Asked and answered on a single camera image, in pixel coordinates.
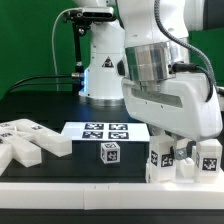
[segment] green wall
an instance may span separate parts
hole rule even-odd
[[[34,75],[54,74],[51,51],[53,24],[62,10],[74,6],[71,0],[0,0],[0,98],[18,80]],[[220,85],[224,85],[223,37],[224,29],[190,34],[190,42],[210,57]],[[89,35],[82,38],[85,66],[89,64],[89,39]],[[74,71],[74,51],[71,24],[61,22],[56,32],[56,55],[60,74]],[[195,56],[192,60],[200,62]]]

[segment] white cube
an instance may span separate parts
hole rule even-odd
[[[101,143],[100,157],[105,164],[120,162],[120,146],[116,142]]]
[[[195,181],[215,183],[220,172],[222,145],[217,139],[198,142],[196,146]]]

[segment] table surface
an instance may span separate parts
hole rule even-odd
[[[61,132],[70,122],[136,123],[125,106],[99,107],[80,103],[70,92],[21,91],[0,101],[0,123],[27,118]],[[224,133],[218,137],[224,144]],[[24,168],[12,161],[0,182],[144,182],[148,143],[121,142],[128,153],[121,155],[120,164],[104,165],[99,154],[99,142],[73,142],[73,154],[57,158],[42,150],[43,162]],[[0,210],[1,223],[223,223],[224,210]]]

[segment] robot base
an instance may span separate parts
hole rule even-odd
[[[88,96],[79,96],[79,100],[84,103],[103,106],[103,107],[111,107],[111,106],[121,106],[124,105],[124,99],[94,99]]]

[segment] printed marker sheet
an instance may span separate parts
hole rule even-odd
[[[142,123],[67,122],[61,134],[74,141],[149,141],[147,126]]]

